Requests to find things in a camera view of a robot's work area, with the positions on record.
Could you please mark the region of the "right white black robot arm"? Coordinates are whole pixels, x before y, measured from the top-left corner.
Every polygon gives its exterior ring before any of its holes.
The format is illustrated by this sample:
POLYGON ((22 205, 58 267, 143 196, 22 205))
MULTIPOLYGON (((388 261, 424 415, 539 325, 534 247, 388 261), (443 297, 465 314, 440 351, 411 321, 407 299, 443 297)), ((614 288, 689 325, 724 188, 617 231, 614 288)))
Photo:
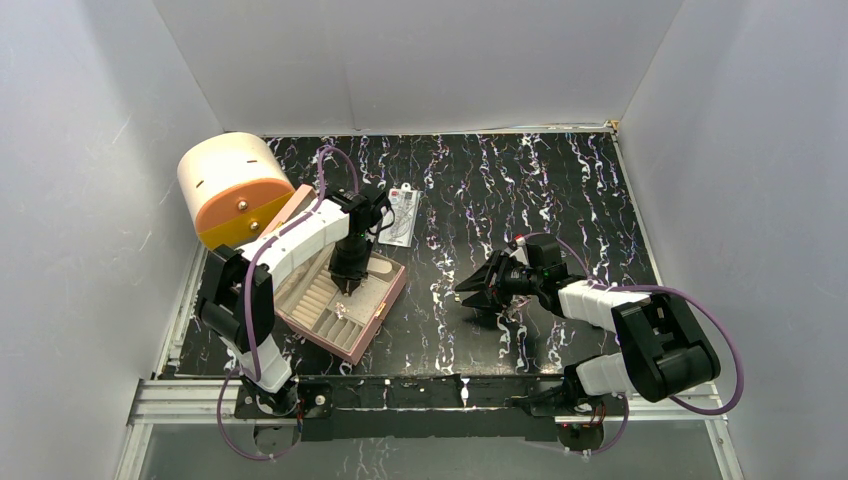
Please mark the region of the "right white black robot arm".
POLYGON ((680 295, 600 286, 570 272, 563 246, 552 234, 519 236, 455 289, 467 293, 465 307, 500 313, 517 296, 534 297, 557 317, 616 336, 617 353, 565 368, 561 386, 552 388, 571 411, 590 413, 607 394, 658 402, 720 374, 718 355, 680 295))

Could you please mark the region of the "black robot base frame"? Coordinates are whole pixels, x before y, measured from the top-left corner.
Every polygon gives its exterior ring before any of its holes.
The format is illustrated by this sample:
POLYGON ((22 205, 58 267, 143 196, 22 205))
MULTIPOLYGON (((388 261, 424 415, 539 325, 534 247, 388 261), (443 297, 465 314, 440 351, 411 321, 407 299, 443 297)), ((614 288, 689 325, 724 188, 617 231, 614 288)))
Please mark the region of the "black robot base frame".
POLYGON ((589 397, 557 374, 303 375, 277 394, 237 390, 234 415, 289 424, 307 442, 378 437, 517 437, 594 450, 612 437, 625 402, 589 397))

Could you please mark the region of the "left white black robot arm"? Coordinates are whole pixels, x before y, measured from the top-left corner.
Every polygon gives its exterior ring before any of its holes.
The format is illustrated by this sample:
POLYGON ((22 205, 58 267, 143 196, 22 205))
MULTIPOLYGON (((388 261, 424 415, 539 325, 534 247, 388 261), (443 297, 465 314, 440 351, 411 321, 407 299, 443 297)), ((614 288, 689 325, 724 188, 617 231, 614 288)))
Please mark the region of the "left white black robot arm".
POLYGON ((269 235, 239 249, 211 251, 195 315, 235 353, 243 381, 261 391, 260 403, 271 414, 286 416, 299 400, 291 364, 272 335, 276 289, 330 246, 330 278, 341 293, 352 294, 368 276, 377 229, 390 209, 388 193, 373 185, 336 190, 269 235))

